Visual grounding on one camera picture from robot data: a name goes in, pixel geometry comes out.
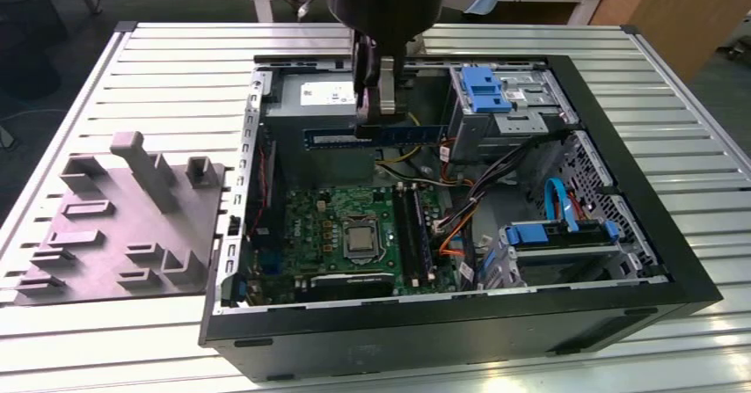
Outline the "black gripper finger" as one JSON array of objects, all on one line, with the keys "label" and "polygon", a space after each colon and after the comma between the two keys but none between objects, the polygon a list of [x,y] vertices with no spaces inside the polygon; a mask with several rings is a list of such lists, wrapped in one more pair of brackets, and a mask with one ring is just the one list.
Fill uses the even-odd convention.
[{"label": "black gripper finger", "polygon": [[354,136],[365,139],[380,116],[381,57],[376,42],[361,32],[353,32],[352,72],[356,94]]}]

